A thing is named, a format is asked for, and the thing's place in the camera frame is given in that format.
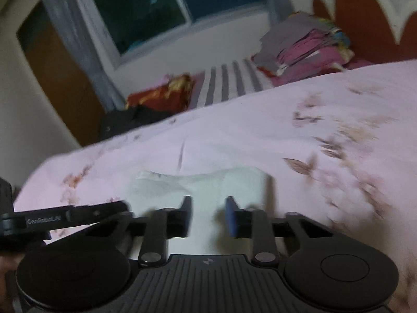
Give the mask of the person's left hand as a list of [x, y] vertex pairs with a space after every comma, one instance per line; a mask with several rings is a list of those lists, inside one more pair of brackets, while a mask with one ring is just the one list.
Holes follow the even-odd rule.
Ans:
[[17, 270], [24, 254], [3, 254], [0, 257], [0, 305], [1, 312], [15, 312], [13, 306], [11, 276]]

